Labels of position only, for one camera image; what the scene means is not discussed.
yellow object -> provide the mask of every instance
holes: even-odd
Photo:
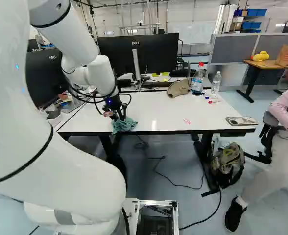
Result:
[[[254,55],[252,58],[252,60],[254,61],[264,61],[268,59],[269,59],[269,55],[267,51],[261,51],[259,54]]]

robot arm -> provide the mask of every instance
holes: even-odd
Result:
[[[102,96],[110,97],[105,99],[106,109],[118,113],[122,119],[122,102],[115,87],[109,59],[98,55],[94,40],[69,0],[48,0],[41,5],[32,4],[30,21],[63,53],[62,69],[65,76],[79,85],[95,85]]]
[[[114,88],[108,58],[97,56],[69,4],[30,1],[31,22],[63,52],[65,71],[75,69],[81,83],[108,94]],[[35,210],[32,219],[59,231],[108,235],[125,200],[124,178],[112,165],[64,141],[38,114],[24,74],[28,10],[26,0],[0,1],[0,194],[26,202]],[[70,213],[73,223],[58,226],[53,215],[60,213]]]

water bottle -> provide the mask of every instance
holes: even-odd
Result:
[[[198,70],[192,78],[191,91],[194,95],[201,95],[203,91],[203,77],[205,76],[204,62],[198,63]]]
[[[220,73],[220,71],[218,71],[217,74],[214,76],[214,79],[213,79],[211,94],[218,94],[219,87],[221,84],[221,79],[222,79],[221,73]]]

person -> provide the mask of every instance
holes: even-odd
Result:
[[[235,197],[225,215],[225,226],[234,232],[249,204],[288,186],[288,90],[271,103],[269,111],[286,130],[279,130],[272,140],[272,162],[254,177],[241,196]]]

gray pants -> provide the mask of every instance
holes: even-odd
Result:
[[[269,168],[255,176],[241,197],[246,203],[252,203],[285,186],[288,186],[288,131],[280,130],[272,140]]]

